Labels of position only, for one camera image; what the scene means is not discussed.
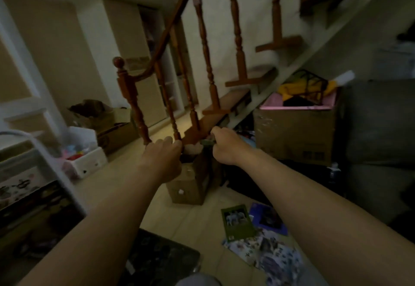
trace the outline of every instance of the green book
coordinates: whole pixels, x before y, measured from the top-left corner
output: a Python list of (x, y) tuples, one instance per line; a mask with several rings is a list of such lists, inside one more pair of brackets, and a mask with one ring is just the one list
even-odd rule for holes
[(220, 210), (228, 242), (254, 237), (256, 230), (245, 205)]

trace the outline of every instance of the sofa cushion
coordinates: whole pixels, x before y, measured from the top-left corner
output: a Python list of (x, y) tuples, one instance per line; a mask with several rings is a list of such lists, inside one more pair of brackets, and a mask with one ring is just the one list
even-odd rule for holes
[(351, 163), (415, 167), (415, 79), (345, 88)]
[(347, 199), (388, 224), (397, 215), (409, 210), (401, 200), (401, 192), (414, 178), (411, 170), (351, 165), (347, 175)]

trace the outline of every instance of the purple book cover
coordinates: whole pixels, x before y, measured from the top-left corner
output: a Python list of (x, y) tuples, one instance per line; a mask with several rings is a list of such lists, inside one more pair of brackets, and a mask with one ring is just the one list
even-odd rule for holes
[(271, 230), (284, 236), (288, 235), (287, 227), (272, 207), (252, 203), (249, 215), (255, 227)]

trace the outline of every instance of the yellow cloth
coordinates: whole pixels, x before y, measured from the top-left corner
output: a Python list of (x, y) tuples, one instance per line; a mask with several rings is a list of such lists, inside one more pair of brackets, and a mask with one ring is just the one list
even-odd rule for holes
[[(316, 85), (314, 85), (314, 83), (316, 83), (315, 80), (310, 80), (308, 82), (308, 92), (312, 93), (312, 92), (318, 92), (321, 90), (321, 82), (318, 82)], [(281, 96), (283, 97), (283, 101), (286, 101), (290, 98), (292, 98), (294, 95), (298, 95), (298, 94), (303, 94), (305, 92), (305, 87), (307, 85), (307, 81), (306, 80), (300, 80), (298, 82), (295, 83), (288, 83), (288, 84), (282, 84), (279, 88), (278, 88), (278, 93), (281, 94)], [(327, 85), (326, 90), (323, 93), (323, 97), (326, 97), (327, 95), (331, 94), (335, 89), (337, 88), (337, 83), (335, 80), (330, 80), (329, 84)], [(316, 94), (315, 95), (316, 99), (319, 100), (320, 99), (320, 94)]]

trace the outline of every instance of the white stair stringer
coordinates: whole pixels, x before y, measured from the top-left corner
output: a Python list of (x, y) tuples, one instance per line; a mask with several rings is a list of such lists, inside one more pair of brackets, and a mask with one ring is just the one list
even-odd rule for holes
[(227, 127), (233, 129), (244, 118), (246, 118), (255, 108), (257, 108), (264, 100), (268, 98), (273, 92), (277, 90), (280, 84), (282, 84), (290, 75), (292, 75), (299, 68), (304, 66), (317, 51), (319, 51), (324, 45), (329, 42), (347, 23), (349, 23), (371, 0), (359, 0), (354, 7), (346, 10), (342, 16), (340, 16), (330, 27), (321, 35), (320, 38), (313, 40), (313, 43), (303, 53), (301, 53), (289, 66), (280, 67), (279, 73), (276, 79), (268, 85), (261, 93), (252, 95), (252, 101), (240, 111), (237, 116), (231, 117)]

